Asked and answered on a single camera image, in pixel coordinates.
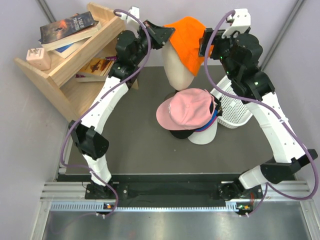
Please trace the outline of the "orange cap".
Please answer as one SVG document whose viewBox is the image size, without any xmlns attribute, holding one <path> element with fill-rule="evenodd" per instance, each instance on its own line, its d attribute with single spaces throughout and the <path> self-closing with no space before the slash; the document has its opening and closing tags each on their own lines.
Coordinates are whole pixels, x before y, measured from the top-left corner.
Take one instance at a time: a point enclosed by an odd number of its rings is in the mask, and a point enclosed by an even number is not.
<svg viewBox="0 0 320 240">
<path fill-rule="evenodd" d="M 174 28 L 169 41 L 182 64 L 197 76 L 205 58 L 199 56 L 200 39 L 206 26 L 194 17 L 186 16 L 176 22 L 165 24 L 166 28 Z"/>
</svg>

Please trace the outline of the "light pink cap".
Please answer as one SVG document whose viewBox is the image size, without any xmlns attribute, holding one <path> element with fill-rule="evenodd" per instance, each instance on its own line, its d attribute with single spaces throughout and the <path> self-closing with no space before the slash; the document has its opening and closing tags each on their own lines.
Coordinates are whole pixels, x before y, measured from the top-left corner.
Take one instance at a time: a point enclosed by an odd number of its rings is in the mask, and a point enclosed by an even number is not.
<svg viewBox="0 0 320 240">
<path fill-rule="evenodd" d="M 161 127 L 169 131 L 195 130 L 205 126 L 213 117 L 215 98 L 200 88 L 188 88 L 165 100 L 156 111 Z"/>
</svg>

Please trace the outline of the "blue cap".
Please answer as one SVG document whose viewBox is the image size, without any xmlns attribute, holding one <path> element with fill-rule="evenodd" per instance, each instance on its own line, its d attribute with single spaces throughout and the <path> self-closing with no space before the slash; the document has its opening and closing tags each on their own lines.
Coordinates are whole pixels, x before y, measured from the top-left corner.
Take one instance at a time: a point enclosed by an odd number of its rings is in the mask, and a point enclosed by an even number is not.
<svg viewBox="0 0 320 240">
<path fill-rule="evenodd" d="M 216 110 L 216 103 L 214 101 L 210 104 L 209 111 L 211 113 L 211 119 L 204 126 L 198 128 L 196 132 L 203 132 L 207 130 L 209 127 L 212 126 L 215 119 L 217 118 L 218 111 Z"/>
</svg>

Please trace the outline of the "black cap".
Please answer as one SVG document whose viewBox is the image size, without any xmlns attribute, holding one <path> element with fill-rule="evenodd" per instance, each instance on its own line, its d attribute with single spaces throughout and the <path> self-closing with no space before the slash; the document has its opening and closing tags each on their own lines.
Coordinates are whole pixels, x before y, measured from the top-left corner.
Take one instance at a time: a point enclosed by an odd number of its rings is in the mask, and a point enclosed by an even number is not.
<svg viewBox="0 0 320 240">
<path fill-rule="evenodd" d="M 217 110 L 217 117 L 216 117 L 217 121 L 218 121 L 218 117 L 221 116 L 222 113 L 223 113 L 221 100 L 222 100 L 221 97 L 220 98 L 214 97 L 215 107 L 216 107 L 216 110 Z M 193 130 L 170 130 L 170 133 L 175 138 L 183 140 L 183 139 L 187 139 L 192 133 L 195 132 L 195 130 L 197 130 L 197 129 L 193 129 Z"/>
</svg>

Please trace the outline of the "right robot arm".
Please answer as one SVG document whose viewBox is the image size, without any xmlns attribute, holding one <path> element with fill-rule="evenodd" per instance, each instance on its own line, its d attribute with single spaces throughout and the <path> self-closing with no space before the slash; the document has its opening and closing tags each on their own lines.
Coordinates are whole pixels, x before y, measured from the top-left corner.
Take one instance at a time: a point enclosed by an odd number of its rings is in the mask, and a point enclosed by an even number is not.
<svg viewBox="0 0 320 240">
<path fill-rule="evenodd" d="M 220 192 L 227 200 L 235 196 L 245 198 L 253 188 L 266 185 L 273 188 L 311 165 L 315 178 L 312 192 L 303 197 L 310 199 L 318 190 L 319 175 L 314 160 L 315 149 L 308 149 L 298 139 L 279 104 L 275 87 L 259 66 L 263 48 L 259 40 L 246 31 L 235 30 L 226 35 L 224 29 L 206 28 L 200 33 L 199 56 L 219 60 L 234 94 L 213 84 L 215 90 L 237 99 L 252 113 L 272 149 L 273 157 L 243 173 L 232 183 L 222 185 Z"/>
</svg>

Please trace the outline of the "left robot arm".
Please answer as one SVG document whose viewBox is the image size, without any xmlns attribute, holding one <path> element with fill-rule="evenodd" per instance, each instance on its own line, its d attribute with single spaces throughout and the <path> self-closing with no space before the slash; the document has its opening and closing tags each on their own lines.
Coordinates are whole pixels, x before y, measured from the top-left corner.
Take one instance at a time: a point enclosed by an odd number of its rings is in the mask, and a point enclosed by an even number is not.
<svg viewBox="0 0 320 240">
<path fill-rule="evenodd" d="M 173 27 L 157 26 L 148 20 L 138 28 L 137 33 L 122 31 L 116 39 L 116 60 L 91 105 L 92 109 L 80 122 L 73 120 L 69 123 L 73 143 L 86 160 L 91 174 L 86 199 L 110 199 L 115 196 L 113 185 L 108 183 L 112 175 L 106 158 L 109 141 L 102 136 L 104 126 L 119 100 L 132 87 L 139 74 L 139 64 L 148 51 L 161 49 L 174 32 Z"/>
</svg>

